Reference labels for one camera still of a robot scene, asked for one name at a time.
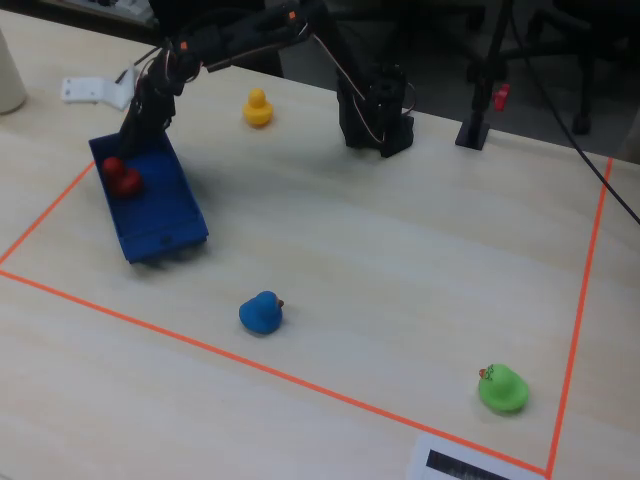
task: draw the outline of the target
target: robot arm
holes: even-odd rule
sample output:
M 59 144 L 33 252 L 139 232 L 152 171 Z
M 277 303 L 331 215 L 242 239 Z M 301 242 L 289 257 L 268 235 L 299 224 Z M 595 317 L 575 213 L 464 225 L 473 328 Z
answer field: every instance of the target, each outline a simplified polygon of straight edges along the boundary
M 413 118 L 402 113 L 406 88 L 397 66 L 364 72 L 322 0 L 287 2 L 225 28 L 205 26 L 166 42 L 141 73 L 120 129 L 121 158 L 135 155 L 171 124 L 175 97 L 201 68 L 214 72 L 239 60 L 314 38 L 338 72 L 340 126 L 347 146 L 375 148 L 389 157 L 413 143 Z

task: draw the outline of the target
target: red object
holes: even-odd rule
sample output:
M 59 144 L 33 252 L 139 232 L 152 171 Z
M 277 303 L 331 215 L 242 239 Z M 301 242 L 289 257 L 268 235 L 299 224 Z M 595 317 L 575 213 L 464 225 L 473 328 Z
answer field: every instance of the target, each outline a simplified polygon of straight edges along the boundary
M 144 189 L 142 175 L 135 168 L 128 168 L 124 177 L 116 178 L 111 183 L 111 193 L 118 198 L 130 198 Z
M 500 87 L 500 90 L 493 94 L 493 103 L 495 104 L 496 112 L 504 112 L 504 107 L 507 105 L 507 98 L 509 98 L 510 90 L 511 85 L 505 83 Z
M 109 157 L 102 162 L 102 175 L 109 181 L 123 178 L 126 173 L 127 167 L 118 157 Z

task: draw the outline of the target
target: yellow rubber duck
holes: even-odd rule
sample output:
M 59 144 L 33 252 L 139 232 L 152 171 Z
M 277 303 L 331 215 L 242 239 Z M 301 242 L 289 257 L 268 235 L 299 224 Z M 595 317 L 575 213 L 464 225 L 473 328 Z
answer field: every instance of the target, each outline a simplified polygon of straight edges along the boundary
M 271 121 L 273 117 L 273 105 L 267 102 L 267 96 L 260 88 L 254 88 L 249 92 L 249 103 L 242 109 L 247 123 L 253 127 L 262 127 Z

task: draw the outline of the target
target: blue bin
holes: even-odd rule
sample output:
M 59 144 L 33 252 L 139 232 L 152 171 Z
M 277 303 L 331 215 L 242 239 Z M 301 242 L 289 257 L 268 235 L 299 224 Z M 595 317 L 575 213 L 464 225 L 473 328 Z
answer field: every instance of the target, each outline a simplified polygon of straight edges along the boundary
M 126 160 L 144 180 L 135 197 L 111 196 L 102 162 L 118 149 L 118 134 L 89 141 L 116 234 L 125 258 L 136 263 L 160 257 L 207 240 L 209 231 L 193 197 L 178 157 L 164 134 L 144 152 Z

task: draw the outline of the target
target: orange tape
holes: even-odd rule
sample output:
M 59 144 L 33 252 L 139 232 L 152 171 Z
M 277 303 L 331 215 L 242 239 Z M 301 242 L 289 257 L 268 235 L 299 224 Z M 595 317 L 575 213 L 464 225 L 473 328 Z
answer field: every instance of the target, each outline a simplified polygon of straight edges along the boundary
M 9 258 L 13 252 L 15 252 L 18 247 L 20 245 L 22 245 L 24 243 L 24 241 L 27 239 L 27 237 L 29 235 L 31 235 L 33 233 L 33 231 L 38 228 L 38 226 L 44 221 L 45 218 L 47 218 L 49 216 L 49 214 L 51 212 L 53 212 L 53 210 L 60 204 L 60 202 L 62 202 L 62 200 L 64 200 L 64 198 L 69 195 L 69 193 L 71 192 L 71 190 L 73 190 L 76 185 L 78 185 L 78 183 L 80 183 L 80 180 L 82 180 L 84 178 L 84 176 L 89 172 L 89 170 L 91 170 L 91 168 L 93 167 L 94 163 L 91 162 L 89 165 L 87 165 L 84 170 L 82 172 L 80 172 L 80 175 L 78 175 L 73 182 L 71 182 L 71 185 L 69 185 L 67 188 L 64 189 L 64 191 L 60 194 L 60 196 L 58 198 L 56 198 L 56 200 L 49 205 L 49 208 L 47 208 L 42 215 L 40 215 L 35 222 L 33 222 L 31 224 L 31 226 L 29 228 L 27 228 L 27 231 L 24 232 L 20 238 L 18 238 L 18 240 L 16 240 L 14 242 L 13 245 L 11 245 L 11 247 L 9 247 L 9 250 L 7 250 L 5 252 L 4 255 L 2 255 L 2 257 L 0 257 L 0 265 L 2 265 L 7 258 Z
M 498 458 L 500 460 L 503 460 L 505 462 L 511 463 L 512 465 L 515 465 L 517 467 L 523 468 L 525 470 L 528 470 L 528 471 L 531 471 L 531 472 L 534 472 L 534 473 L 537 473 L 537 474 L 540 474 L 540 475 L 544 474 L 544 469 L 536 467 L 534 465 L 530 465 L 530 464 L 528 464 L 526 462 L 523 462 L 522 460 L 518 460 L 517 458 L 510 457 L 509 455 L 506 455 L 504 453 L 498 452 L 496 450 L 492 450 L 490 448 L 484 447 L 484 446 L 479 445 L 477 443 L 470 442 L 470 441 L 465 440 L 465 439 L 463 439 L 461 437 L 457 437 L 457 436 L 452 435 L 450 433 L 446 433 L 446 432 L 443 432 L 441 430 L 437 430 L 435 428 L 429 427 L 429 426 L 424 425 L 422 423 L 410 420 L 410 419 L 402 417 L 400 415 L 396 415 L 395 413 L 388 412 L 388 411 L 383 410 L 381 408 L 374 407 L 373 405 L 369 405 L 367 403 L 361 402 L 360 400 L 356 400 L 356 399 L 348 397 L 346 395 L 342 395 L 341 393 L 335 392 L 335 391 L 330 390 L 328 388 L 321 387 L 319 385 L 315 385 L 315 384 L 313 384 L 311 382 L 307 382 L 306 380 L 303 380 L 301 378 L 294 377 L 293 375 L 289 375 L 288 373 L 281 372 L 280 370 L 276 370 L 275 368 L 269 367 L 267 365 L 263 365 L 261 363 L 255 362 L 253 360 L 249 360 L 248 358 L 241 357 L 240 355 L 236 355 L 235 353 L 228 352 L 228 351 L 223 350 L 221 348 L 214 347 L 213 345 L 209 345 L 207 343 L 201 342 L 200 340 L 196 340 L 194 338 L 187 337 L 185 335 L 182 335 L 182 334 L 177 333 L 177 332 L 173 332 L 173 331 L 168 330 L 166 328 L 158 327 L 157 325 L 153 325 L 151 323 L 144 322 L 142 320 L 138 320 L 137 318 L 130 317 L 129 315 L 125 315 L 123 313 L 116 312 L 116 311 L 111 310 L 109 308 L 102 307 L 100 305 L 96 305 L 95 303 L 89 302 L 87 300 L 83 300 L 81 298 L 75 297 L 73 295 L 70 295 L 68 293 L 62 292 L 60 290 L 56 290 L 55 288 L 48 287 L 48 286 L 43 285 L 41 283 L 34 282 L 33 280 L 29 280 L 27 278 L 20 277 L 18 275 L 14 275 L 14 274 L 9 273 L 9 272 L 5 272 L 5 271 L 0 270 L 0 276 L 3 276 L 3 277 L 8 278 L 10 280 L 15 280 L 16 282 L 20 282 L 20 283 L 22 283 L 24 285 L 29 285 L 30 287 L 37 288 L 38 290 L 42 290 L 44 292 L 50 293 L 52 295 L 55 295 L 55 296 L 60 297 L 60 298 L 63 298 L 65 300 L 68 300 L 70 302 L 76 303 L 78 305 L 82 305 L 84 307 L 91 308 L 92 310 L 95 310 L 97 312 L 104 313 L 105 315 L 109 315 L 109 316 L 117 318 L 119 320 L 123 320 L 125 322 L 131 323 L 133 325 L 136 325 L 138 327 L 141 327 L 141 328 L 144 328 L 144 329 L 147 329 L 147 330 L 150 330 L 150 331 L 158 333 L 160 335 L 164 335 L 166 337 L 173 338 L 175 340 L 187 343 L 187 344 L 192 345 L 194 347 L 201 348 L 201 349 L 206 350 L 208 352 L 215 353 L 216 355 L 220 355 L 221 357 L 228 358 L 229 360 L 233 360 L 234 362 L 242 363 L 243 365 L 246 365 L 248 367 L 255 368 L 256 370 L 260 370 L 262 372 L 268 373 L 268 374 L 273 375 L 275 377 L 281 378 L 282 380 L 286 380 L 288 382 L 294 383 L 296 385 L 299 385 L 301 387 L 307 388 L 309 390 L 313 390 L 314 392 L 321 393 L 323 395 L 326 395 L 328 397 L 334 398 L 334 399 L 339 400 L 341 402 L 348 403 L 349 405 L 353 405 L 354 407 L 361 408 L 362 410 L 366 410 L 366 411 L 368 411 L 370 413 L 379 415 L 381 417 L 388 418 L 389 420 L 393 420 L 395 422 L 402 423 L 404 425 L 407 425 L 409 427 L 415 428 L 417 430 L 421 430 L 423 432 L 431 433 L 432 435 L 437 435 L 438 437 L 445 438 L 447 440 L 450 440 L 452 442 L 458 443 L 458 444 L 463 445 L 465 447 L 471 448 L 471 449 L 476 450 L 478 452 L 481 452 L 481 453 L 484 453 L 486 455 L 490 455 L 492 457 Z
M 604 178 L 609 181 L 611 176 L 611 168 L 613 167 L 613 158 L 609 158 L 607 162 L 607 170 Z M 604 201 L 607 197 L 607 187 L 602 185 L 600 189 L 600 199 L 598 200 L 598 208 L 596 209 L 596 217 L 593 221 L 593 229 L 591 230 L 591 241 L 589 242 L 589 250 L 587 252 L 587 260 L 584 266 L 584 274 L 582 276 L 582 287 L 580 289 L 580 298 L 578 299 L 578 309 L 576 310 L 576 323 L 573 327 L 573 335 L 571 337 L 571 348 L 569 349 L 569 359 L 567 360 L 567 369 L 564 374 L 564 383 L 562 385 L 562 395 L 560 397 L 560 406 L 558 407 L 558 415 L 556 424 L 553 429 L 553 439 L 551 440 L 551 449 L 549 451 L 549 460 L 547 461 L 547 469 L 545 470 L 545 478 L 551 479 L 553 468 L 556 464 L 558 455 L 558 444 L 560 442 L 560 434 L 562 433 L 562 424 L 564 415 L 567 410 L 567 401 L 569 400 L 569 389 L 571 388 L 571 376 L 573 375 L 573 366 L 576 361 L 578 352 L 578 342 L 580 340 L 580 330 L 582 329 L 582 316 L 584 314 L 584 304 L 587 300 L 587 292 L 589 290 L 589 278 L 591 277 L 591 266 L 593 265 L 593 256 L 596 251 L 596 242 L 598 241 L 598 232 L 600 231 L 600 222 L 602 220 L 602 210 L 604 209 Z

